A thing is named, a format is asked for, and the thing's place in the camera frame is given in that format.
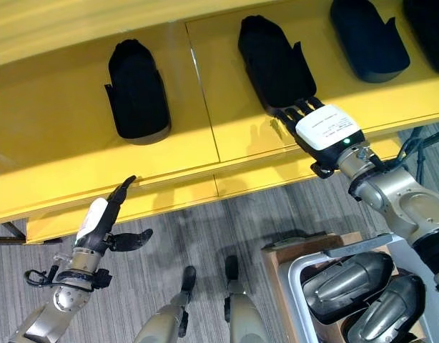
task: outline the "black cable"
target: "black cable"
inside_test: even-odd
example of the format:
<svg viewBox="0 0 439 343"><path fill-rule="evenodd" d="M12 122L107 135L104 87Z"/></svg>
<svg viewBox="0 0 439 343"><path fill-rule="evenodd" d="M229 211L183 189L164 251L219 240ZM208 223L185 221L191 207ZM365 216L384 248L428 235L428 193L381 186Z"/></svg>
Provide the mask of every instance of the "black cable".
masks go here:
<svg viewBox="0 0 439 343"><path fill-rule="evenodd" d="M421 131L424 129L424 126L417 126L414 127L412 130L412 133L410 134L410 136L408 137L408 139L410 138L419 138L420 137L420 133ZM413 144L409 144L409 146L407 147L405 153L407 154L408 151L410 151L413 148Z"/></svg>
<svg viewBox="0 0 439 343"><path fill-rule="evenodd" d="M426 160L424 149L439 142L439 132L422 139L419 137L420 132L423 130L423 126L415 127L412 130L410 137L404 142L400 151L395 159L386 161L385 164L387 168L392 171L400 167L405 167L405 161L410 157L410 155L418 152L417 157L417 171L415 179L419 184L424 182L424 162Z"/></svg>
<svg viewBox="0 0 439 343"><path fill-rule="evenodd" d="M439 142L439 132L429 136L428 138L425 138L425 140L423 141L423 148L427 148L428 146L431 146L438 142Z"/></svg>
<svg viewBox="0 0 439 343"><path fill-rule="evenodd" d="M37 274L40 277L40 280L35 281L35 280L31 279L30 276L32 273ZM32 287L41 288L41 287L53 287L53 286L65 286L65 287L70 287L73 289L78 289L80 291L85 291L88 293L91 293L94 291L93 289L87 289L84 287L76 286L74 284L65 284L63 282L51 282L51 281L49 281L49 278L46 276L46 272L39 272L38 270L35 270L35 269L30 269L30 270L26 271L24 273L24 279L26 280L27 284L29 286L32 286Z"/></svg>
<svg viewBox="0 0 439 343"><path fill-rule="evenodd" d="M397 168L400 168L405 161L410 157L410 155L414 154L419 146L423 143L423 140L421 138L416 137L410 137L407 139L404 144L401 146L398 155L395 159L391 159L390 161L386 162L386 165L390 171L396 170Z"/></svg>
<svg viewBox="0 0 439 343"><path fill-rule="evenodd" d="M425 157L425 147L424 144L420 144L418 147L418 157L417 157L417 174L416 179L419 184L423 184L424 182L424 162L426 160Z"/></svg>

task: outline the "silver robotic arm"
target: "silver robotic arm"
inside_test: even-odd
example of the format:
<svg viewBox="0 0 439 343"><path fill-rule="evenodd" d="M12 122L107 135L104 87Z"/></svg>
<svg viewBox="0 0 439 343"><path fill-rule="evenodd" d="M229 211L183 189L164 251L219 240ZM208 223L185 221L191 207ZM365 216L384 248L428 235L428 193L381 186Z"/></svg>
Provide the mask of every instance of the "silver robotic arm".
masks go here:
<svg viewBox="0 0 439 343"><path fill-rule="evenodd" d="M344 111L315 97L272 113L316 162L312 170L325 179L339 169L348 192L385 218L391 231L432 270L439 287L439 194L421 186L402 163L381 161L360 127Z"/></svg>
<svg viewBox="0 0 439 343"><path fill-rule="evenodd" d="M402 167L381 170L369 144L346 149L337 163L351 181L349 193L385 218L435 274L439 285L439 194L421 186Z"/></svg>
<svg viewBox="0 0 439 343"><path fill-rule="evenodd" d="M109 271L97 269L105 251L130 251L142 247L149 240L151 229L141 234L110 233L120 205L126 198L127 188L134 180L135 177L128 178L107 199L99 198L93 202L77 235L71 256L55 255L48 275L37 270L25 273L28 284L52 287L52 292L46 304L26 318L9 340L10 343L57 342L73 316L89 301L91 293L109 286L112 280ZM66 262L67 267L56 276L61 262Z"/></svg>

